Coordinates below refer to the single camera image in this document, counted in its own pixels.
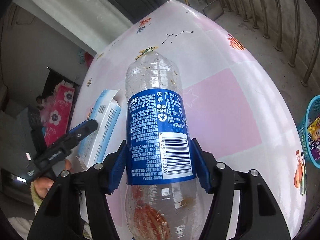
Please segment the person's left hand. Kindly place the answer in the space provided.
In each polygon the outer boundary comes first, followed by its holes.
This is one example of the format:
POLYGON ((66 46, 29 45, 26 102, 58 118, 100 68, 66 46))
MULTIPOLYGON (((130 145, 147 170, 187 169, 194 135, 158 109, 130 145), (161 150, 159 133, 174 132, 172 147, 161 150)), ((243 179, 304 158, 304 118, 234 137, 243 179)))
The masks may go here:
POLYGON ((53 183, 54 181, 47 177, 40 177, 33 181, 30 186, 33 201, 44 199, 53 183))

